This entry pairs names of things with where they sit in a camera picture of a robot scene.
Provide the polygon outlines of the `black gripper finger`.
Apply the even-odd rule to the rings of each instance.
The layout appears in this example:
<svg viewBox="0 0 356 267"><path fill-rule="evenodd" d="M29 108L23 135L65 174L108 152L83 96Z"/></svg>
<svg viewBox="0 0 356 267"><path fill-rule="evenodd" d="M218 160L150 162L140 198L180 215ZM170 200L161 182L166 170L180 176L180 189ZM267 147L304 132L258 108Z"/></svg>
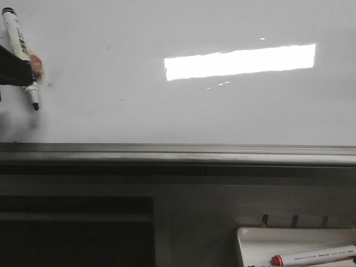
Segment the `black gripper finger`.
<svg viewBox="0 0 356 267"><path fill-rule="evenodd" d="M1 46L0 84L30 86L35 77L30 61L22 60Z"/></svg>

